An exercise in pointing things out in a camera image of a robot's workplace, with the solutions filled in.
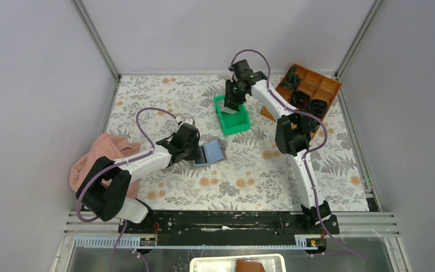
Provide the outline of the grey blue card holder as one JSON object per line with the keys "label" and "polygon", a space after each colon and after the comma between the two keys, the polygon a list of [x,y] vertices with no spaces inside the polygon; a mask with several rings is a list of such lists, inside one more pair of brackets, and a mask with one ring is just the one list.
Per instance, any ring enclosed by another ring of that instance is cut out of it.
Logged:
{"label": "grey blue card holder", "polygon": [[199,146],[200,157],[192,161],[194,167],[207,167],[211,164],[221,162],[227,158],[225,145],[220,139],[214,139]]}

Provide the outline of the grey credit cards stack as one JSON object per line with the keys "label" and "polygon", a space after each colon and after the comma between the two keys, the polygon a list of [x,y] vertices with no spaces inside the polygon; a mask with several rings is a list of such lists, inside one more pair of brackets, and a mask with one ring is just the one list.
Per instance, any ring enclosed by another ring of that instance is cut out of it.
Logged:
{"label": "grey credit cards stack", "polygon": [[226,106],[220,107],[220,111],[223,112],[223,113],[226,113],[226,114],[236,114],[236,113],[239,113],[238,110],[234,110],[234,109],[228,108]]}

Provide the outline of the green plastic bin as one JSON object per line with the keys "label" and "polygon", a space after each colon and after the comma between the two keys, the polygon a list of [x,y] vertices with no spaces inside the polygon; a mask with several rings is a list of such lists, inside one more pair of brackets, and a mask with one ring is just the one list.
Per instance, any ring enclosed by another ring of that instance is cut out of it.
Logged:
{"label": "green plastic bin", "polygon": [[219,124],[224,135],[240,133],[251,128],[249,113],[245,106],[239,105],[237,113],[228,113],[224,108],[225,95],[215,96],[215,112],[219,118]]}

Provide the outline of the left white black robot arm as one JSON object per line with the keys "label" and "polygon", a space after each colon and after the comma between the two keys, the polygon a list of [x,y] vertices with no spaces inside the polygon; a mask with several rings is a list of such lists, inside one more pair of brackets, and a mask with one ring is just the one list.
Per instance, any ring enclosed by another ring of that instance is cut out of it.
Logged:
{"label": "left white black robot arm", "polygon": [[103,222],[113,218],[128,220],[138,232],[148,232],[153,225],[150,208],[128,197],[128,188],[153,171],[199,159],[199,136],[193,122],[182,121],[176,132],[154,143],[149,151],[116,160],[98,158],[77,190],[78,202]]}

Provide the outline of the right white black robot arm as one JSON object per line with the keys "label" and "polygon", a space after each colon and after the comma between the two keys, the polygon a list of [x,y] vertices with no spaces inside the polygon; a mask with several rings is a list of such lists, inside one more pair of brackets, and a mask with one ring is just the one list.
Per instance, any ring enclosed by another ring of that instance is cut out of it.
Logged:
{"label": "right white black robot arm", "polygon": [[301,184],[301,210],[304,214],[302,226],[309,233],[326,233],[332,224],[329,203],[321,194],[315,181],[309,154],[310,113],[300,112],[287,102],[272,86],[269,78],[261,71],[254,72],[247,62],[232,61],[229,71],[233,77],[226,81],[224,105],[236,109],[249,95],[258,100],[276,121],[275,143],[278,150],[289,158],[295,179]]}

